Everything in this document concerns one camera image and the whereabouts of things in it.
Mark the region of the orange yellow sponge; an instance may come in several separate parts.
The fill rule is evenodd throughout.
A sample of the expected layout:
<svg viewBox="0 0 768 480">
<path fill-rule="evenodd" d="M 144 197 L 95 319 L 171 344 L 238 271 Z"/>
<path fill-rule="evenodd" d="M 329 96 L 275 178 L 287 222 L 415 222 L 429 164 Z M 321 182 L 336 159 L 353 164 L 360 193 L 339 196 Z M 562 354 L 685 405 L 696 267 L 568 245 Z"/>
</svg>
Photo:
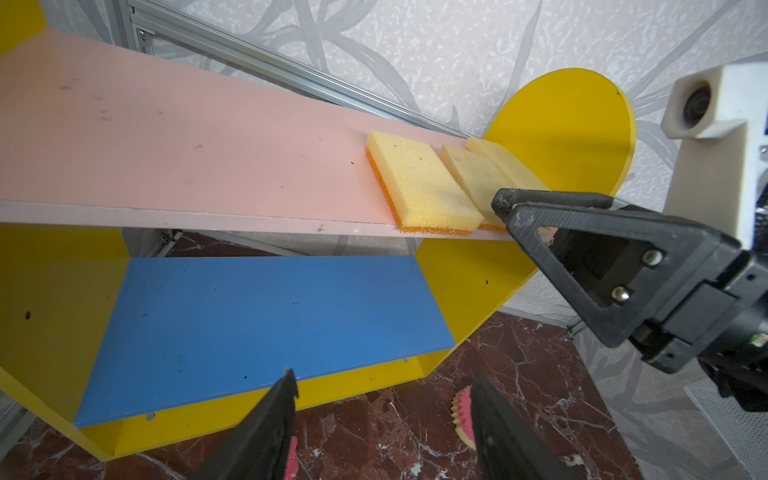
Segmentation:
<svg viewBox="0 0 768 480">
<path fill-rule="evenodd" d="M 366 155 L 401 231 L 468 236 L 483 222 L 429 144 L 372 131 Z"/>
</svg>

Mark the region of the pink smiley sponge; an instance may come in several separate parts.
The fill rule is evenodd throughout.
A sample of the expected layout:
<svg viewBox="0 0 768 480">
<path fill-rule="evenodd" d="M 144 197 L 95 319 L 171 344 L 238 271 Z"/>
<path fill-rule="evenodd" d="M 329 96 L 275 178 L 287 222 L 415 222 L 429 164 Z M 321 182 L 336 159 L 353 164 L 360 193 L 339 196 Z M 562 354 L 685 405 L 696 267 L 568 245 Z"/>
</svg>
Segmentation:
<svg viewBox="0 0 768 480">
<path fill-rule="evenodd" d="M 451 403 L 451 416 L 459 439 L 470 449 L 475 450 L 470 386 L 464 387 L 454 395 Z"/>
<path fill-rule="evenodd" d="M 297 458 L 297 444 L 298 439 L 295 436 L 292 436 L 290 439 L 289 451 L 286 460 L 284 480 L 294 480 L 298 473 L 299 463 Z"/>
</svg>

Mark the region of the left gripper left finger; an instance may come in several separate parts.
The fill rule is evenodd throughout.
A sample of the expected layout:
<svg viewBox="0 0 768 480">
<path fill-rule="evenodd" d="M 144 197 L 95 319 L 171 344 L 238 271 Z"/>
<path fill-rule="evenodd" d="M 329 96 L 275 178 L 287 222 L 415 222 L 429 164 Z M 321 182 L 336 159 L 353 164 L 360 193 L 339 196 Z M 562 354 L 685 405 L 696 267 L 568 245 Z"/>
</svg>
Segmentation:
<svg viewBox="0 0 768 480">
<path fill-rule="evenodd" d="M 194 471 L 191 479 L 285 479 L 299 397 L 289 369 Z"/>
</svg>

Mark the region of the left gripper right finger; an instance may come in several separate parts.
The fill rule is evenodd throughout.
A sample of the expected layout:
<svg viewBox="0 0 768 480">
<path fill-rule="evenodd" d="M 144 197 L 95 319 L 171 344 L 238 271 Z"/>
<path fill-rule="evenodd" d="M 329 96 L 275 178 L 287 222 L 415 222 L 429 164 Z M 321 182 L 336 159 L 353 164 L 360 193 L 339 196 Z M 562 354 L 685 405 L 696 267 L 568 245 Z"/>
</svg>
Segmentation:
<svg viewBox="0 0 768 480">
<path fill-rule="evenodd" d="M 487 380 L 473 382 L 470 399 L 477 463 L 484 479 L 578 477 Z"/>
</svg>

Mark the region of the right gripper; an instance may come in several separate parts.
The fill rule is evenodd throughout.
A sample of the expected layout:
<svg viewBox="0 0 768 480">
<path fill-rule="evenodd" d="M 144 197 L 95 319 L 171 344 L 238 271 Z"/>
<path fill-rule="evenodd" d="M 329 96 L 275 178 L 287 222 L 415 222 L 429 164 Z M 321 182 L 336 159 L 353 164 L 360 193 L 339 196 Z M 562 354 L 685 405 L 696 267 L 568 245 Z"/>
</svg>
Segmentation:
<svg viewBox="0 0 768 480">
<path fill-rule="evenodd" d="M 583 192 L 501 189 L 496 215 L 600 341 L 767 410 L 767 256 L 699 222 Z"/>
</svg>

